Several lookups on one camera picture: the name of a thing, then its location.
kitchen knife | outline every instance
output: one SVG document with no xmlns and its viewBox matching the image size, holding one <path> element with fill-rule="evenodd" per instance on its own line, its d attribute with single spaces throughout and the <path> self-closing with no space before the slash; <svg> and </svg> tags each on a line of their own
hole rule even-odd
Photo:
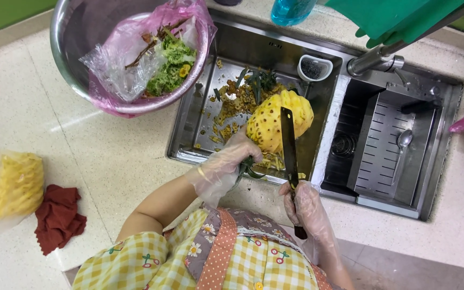
<svg viewBox="0 0 464 290">
<path fill-rule="evenodd" d="M 284 149 L 284 165 L 286 176 L 291 185 L 291 200 L 295 202 L 295 188 L 298 185 L 298 168 L 296 166 L 296 144 L 293 126 L 293 112 L 290 109 L 280 108 L 280 125 L 282 126 L 282 147 Z M 295 226 L 295 236 L 301 240 L 307 239 L 303 227 Z"/>
</svg>

vegetable scraps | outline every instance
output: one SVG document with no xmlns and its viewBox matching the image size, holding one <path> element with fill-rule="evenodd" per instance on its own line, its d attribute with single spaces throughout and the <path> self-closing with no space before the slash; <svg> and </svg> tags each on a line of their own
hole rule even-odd
<svg viewBox="0 0 464 290">
<path fill-rule="evenodd" d="M 184 44 L 169 30 L 162 43 L 162 54 L 168 60 L 146 85 L 149 96 L 172 92 L 182 85 L 196 60 L 197 52 Z"/>
</svg>

stainless steel bowl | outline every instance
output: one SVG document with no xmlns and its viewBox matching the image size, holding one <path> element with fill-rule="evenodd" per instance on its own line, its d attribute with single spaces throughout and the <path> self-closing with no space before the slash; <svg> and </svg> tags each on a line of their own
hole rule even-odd
<svg viewBox="0 0 464 290">
<path fill-rule="evenodd" d="M 53 58 L 66 82 L 87 101 L 89 71 L 79 59 L 104 43 L 114 27 L 130 16 L 152 12 L 165 0 L 59 0 L 50 28 Z M 200 48 L 186 80 L 168 95 L 139 99 L 132 104 L 119 104 L 116 111 L 123 114 L 143 114 L 169 106 L 191 88 L 202 73 L 207 58 L 208 29 L 197 22 Z"/>
</svg>

apron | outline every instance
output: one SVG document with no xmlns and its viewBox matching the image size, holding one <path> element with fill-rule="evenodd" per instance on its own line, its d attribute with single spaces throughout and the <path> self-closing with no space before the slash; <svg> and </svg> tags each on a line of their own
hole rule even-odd
<svg viewBox="0 0 464 290">
<path fill-rule="evenodd" d="M 245 209 L 206 209 L 209 215 L 193 241 L 201 245 L 202 251 L 198 252 L 197 256 L 189 253 L 184 261 L 193 278 L 198 281 L 197 290 L 222 288 L 237 236 L 277 241 L 279 244 L 292 247 L 309 261 L 291 235 L 269 217 Z M 278 264 L 282 264 L 286 257 L 285 252 L 280 253 L 276 249 L 272 249 L 271 254 L 279 256 L 276 259 Z M 320 290 L 332 290 L 325 273 L 310 261 L 309 263 L 313 268 Z M 262 289 L 262 284 L 256 283 L 255 288 Z"/>
</svg>

stainless steel sink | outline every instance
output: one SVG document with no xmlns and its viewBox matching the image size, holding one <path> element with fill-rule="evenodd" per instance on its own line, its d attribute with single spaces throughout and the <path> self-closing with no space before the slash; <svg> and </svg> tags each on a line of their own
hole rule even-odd
<svg viewBox="0 0 464 290">
<path fill-rule="evenodd" d="M 408 88 L 391 73 L 372 71 L 351 78 L 346 64 L 361 54 L 356 50 L 220 11 L 210 13 L 218 27 L 217 35 L 202 76 L 180 103 L 169 157 L 195 164 L 222 148 L 222 144 L 209 139 L 212 118 L 221 108 L 220 102 L 210 101 L 213 89 L 239 76 L 245 66 L 274 69 L 277 80 L 298 89 L 314 111 L 313 124 L 297 140 L 299 172 L 320 185 L 327 197 L 428 219 L 447 151 L 448 126 L 461 97 L 460 82 L 410 66 L 403 67 L 403 74 L 411 82 Z M 304 54 L 330 60 L 334 64 L 332 74 L 321 82 L 301 82 L 296 65 Z M 218 59 L 222 60 L 222 69 L 216 66 Z M 442 108 L 400 113 L 403 105 L 434 99 L 441 100 Z M 246 118 L 242 114 L 234 121 L 242 124 Z M 380 130 L 366 126 L 367 122 L 384 124 L 384 120 L 386 126 L 381 125 Z M 394 186 L 388 187 L 398 150 L 392 142 L 408 128 L 413 130 L 414 139 L 401 156 L 402 174 L 396 176 Z M 370 148 L 382 146 L 381 142 L 385 146 L 380 150 Z M 264 180 L 268 182 L 285 182 L 283 171 L 255 169 L 267 174 Z"/>
</svg>

